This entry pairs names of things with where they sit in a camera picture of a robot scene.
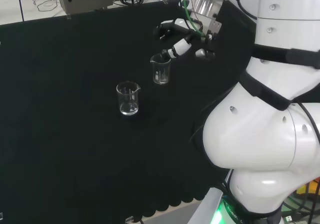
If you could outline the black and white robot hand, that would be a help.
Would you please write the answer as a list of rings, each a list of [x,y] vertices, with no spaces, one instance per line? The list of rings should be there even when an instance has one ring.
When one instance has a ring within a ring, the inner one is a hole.
[[[196,32],[195,28],[191,26],[191,21],[199,28],[200,31],[204,32],[204,36],[201,36]],[[163,21],[156,27],[154,31],[160,40],[169,38],[176,31],[185,34],[185,37],[174,44],[171,48],[164,49],[160,52],[160,57],[163,60],[168,61],[169,59],[176,59],[186,54],[192,47],[192,41],[194,40],[200,40],[205,44],[204,48],[195,52],[196,57],[205,60],[215,58],[214,41],[216,40],[221,28],[221,23],[212,19],[209,26],[206,27],[201,21],[197,21],[195,19],[191,19],[191,21],[177,18],[175,20]]]

